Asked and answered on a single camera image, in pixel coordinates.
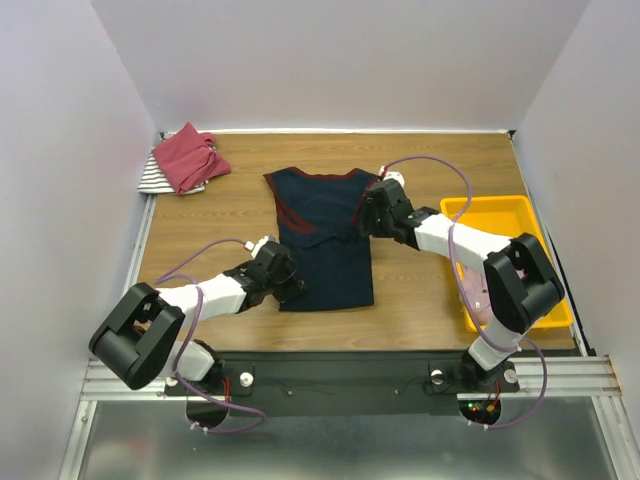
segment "screw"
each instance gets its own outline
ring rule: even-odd
[[[242,372],[240,374],[240,385],[242,385],[244,388],[253,385],[253,375],[251,375],[249,372]]]
[[[518,381],[518,374],[512,368],[508,368],[504,371],[504,379],[507,383],[514,384]]]
[[[431,383],[434,385],[442,385],[444,383],[444,374],[442,370],[433,370],[431,372]]]

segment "cable connector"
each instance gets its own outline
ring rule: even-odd
[[[378,170],[378,177],[380,180],[387,180],[389,178],[398,182],[404,188],[404,177],[400,172],[388,171],[385,166],[380,167]]]
[[[248,250],[249,252],[251,252],[251,256],[253,258],[256,258],[256,256],[258,255],[258,252],[264,246],[265,243],[267,243],[267,242],[275,242],[275,240],[276,240],[276,238],[273,235],[265,235],[260,240],[258,240],[258,243],[256,243],[256,244],[254,244],[252,242],[247,242],[245,244],[244,248],[246,250]]]

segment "red wire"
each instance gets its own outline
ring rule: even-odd
[[[491,401],[491,395],[493,395],[493,385],[489,387],[489,395],[487,396],[487,399],[484,401],[484,403]]]
[[[496,405],[498,404],[498,400],[500,399],[500,383],[496,382],[496,387],[498,388],[498,393],[496,394],[496,398],[493,401],[493,403],[491,404],[491,406],[493,408],[496,407]]]
[[[224,401],[229,403],[231,402],[231,381],[229,378],[222,379],[222,385],[224,387]]]

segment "wood grain surface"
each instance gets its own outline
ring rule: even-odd
[[[308,173],[377,172],[398,157],[430,153],[461,167],[475,195],[524,194],[511,143],[504,134],[239,135],[218,137],[233,173],[213,179],[204,193],[158,198],[139,280],[161,274],[212,240],[256,241],[277,236],[273,197],[262,177],[298,166]],[[416,160],[399,166],[414,206],[438,208],[443,197],[464,196],[446,167]],[[375,305],[335,312],[279,312],[273,298],[240,315],[200,324],[196,338],[219,350],[463,349],[476,338],[464,329],[448,261],[390,239],[372,240]],[[183,269],[200,281],[247,260],[237,244],[216,246]],[[179,282],[168,286],[180,285]],[[568,329],[535,332],[544,348],[573,348]]]

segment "striped cloth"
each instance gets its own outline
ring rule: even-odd
[[[206,183],[208,182],[201,183],[200,185],[195,186],[188,192],[185,192],[184,195],[204,191],[204,186]],[[147,164],[144,167],[144,172],[142,172],[142,178],[140,179],[140,183],[138,184],[138,191],[140,193],[148,193],[150,195],[157,195],[160,193],[176,193],[171,185],[169,185],[167,177],[164,176],[164,173],[162,173],[162,170],[160,170],[160,167],[158,167],[156,159],[152,153],[149,154],[149,159],[147,160]]]

